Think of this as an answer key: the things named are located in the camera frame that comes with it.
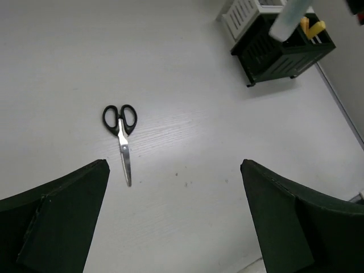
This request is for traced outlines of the orange highlighter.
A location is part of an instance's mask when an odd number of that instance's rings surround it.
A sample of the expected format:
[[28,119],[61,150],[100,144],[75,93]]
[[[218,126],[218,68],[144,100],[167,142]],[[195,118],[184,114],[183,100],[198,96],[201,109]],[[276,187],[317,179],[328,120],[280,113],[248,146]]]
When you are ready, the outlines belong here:
[[300,26],[303,30],[303,32],[306,34],[309,30],[309,19],[307,17],[302,17],[300,19]]

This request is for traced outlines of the black handled scissors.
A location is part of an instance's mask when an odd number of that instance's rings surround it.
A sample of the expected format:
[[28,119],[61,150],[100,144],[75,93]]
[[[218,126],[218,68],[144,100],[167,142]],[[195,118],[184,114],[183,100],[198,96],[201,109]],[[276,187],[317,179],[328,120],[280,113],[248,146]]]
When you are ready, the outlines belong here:
[[[110,126],[106,121],[106,113],[112,111],[114,113],[115,125]],[[129,125],[126,119],[126,112],[130,112],[133,116],[134,123]],[[119,150],[122,160],[123,172],[125,174],[125,179],[128,187],[132,186],[131,178],[131,161],[130,161],[130,149],[127,137],[134,131],[138,121],[137,112],[135,109],[128,104],[122,105],[120,110],[114,105],[108,105],[104,108],[102,113],[102,123],[106,129],[118,138]]]

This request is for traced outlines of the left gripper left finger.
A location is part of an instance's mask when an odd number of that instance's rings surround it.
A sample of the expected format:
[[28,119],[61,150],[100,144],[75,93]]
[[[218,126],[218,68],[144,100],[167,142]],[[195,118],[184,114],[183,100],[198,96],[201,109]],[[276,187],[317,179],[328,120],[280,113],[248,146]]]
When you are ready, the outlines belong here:
[[83,272],[110,168],[98,159],[1,200],[1,272]]

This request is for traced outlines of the green highlighter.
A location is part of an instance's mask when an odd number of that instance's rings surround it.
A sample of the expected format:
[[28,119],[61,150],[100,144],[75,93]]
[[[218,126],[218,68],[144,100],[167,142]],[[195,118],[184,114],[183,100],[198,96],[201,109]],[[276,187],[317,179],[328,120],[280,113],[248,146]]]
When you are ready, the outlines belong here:
[[272,24],[269,35],[279,42],[286,41],[300,24],[313,0],[290,0],[284,5]]

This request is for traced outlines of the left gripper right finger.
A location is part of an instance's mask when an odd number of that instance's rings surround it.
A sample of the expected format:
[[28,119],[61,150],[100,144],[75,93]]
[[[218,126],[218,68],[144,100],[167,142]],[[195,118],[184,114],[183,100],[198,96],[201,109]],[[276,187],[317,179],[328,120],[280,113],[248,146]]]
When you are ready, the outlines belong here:
[[363,205],[245,159],[241,174],[267,272],[363,272]]

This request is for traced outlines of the yellow highlighter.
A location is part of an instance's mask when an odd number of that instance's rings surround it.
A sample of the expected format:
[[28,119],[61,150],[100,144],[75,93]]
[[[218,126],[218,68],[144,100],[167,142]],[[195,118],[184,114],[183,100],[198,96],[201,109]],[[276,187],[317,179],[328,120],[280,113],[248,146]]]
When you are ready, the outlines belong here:
[[306,36],[309,40],[313,39],[319,33],[326,29],[326,24],[324,21],[316,22],[312,27],[307,30]]

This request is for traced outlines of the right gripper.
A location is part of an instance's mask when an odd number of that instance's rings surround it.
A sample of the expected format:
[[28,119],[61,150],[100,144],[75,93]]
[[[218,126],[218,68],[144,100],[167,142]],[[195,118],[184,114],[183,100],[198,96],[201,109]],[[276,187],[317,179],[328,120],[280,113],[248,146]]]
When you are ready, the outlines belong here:
[[357,16],[358,22],[361,26],[364,24],[364,0],[346,0],[350,12]]

